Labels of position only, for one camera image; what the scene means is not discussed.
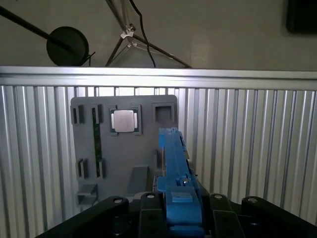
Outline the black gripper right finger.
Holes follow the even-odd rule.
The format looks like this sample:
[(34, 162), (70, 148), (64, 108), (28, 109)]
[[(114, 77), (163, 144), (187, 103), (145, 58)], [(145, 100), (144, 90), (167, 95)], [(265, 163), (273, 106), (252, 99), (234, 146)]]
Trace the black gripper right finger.
[(226, 196), (210, 196), (211, 234), (215, 238), (315, 238), (317, 227), (256, 196), (241, 204)]

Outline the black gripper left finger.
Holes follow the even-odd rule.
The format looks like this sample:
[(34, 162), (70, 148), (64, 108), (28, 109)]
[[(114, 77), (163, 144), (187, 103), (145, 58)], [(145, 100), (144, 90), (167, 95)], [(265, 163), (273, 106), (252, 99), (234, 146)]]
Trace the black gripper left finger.
[(162, 196), (146, 192), (140, 199), (112, 196), (38, 235), (39, 238), (164, 238)]

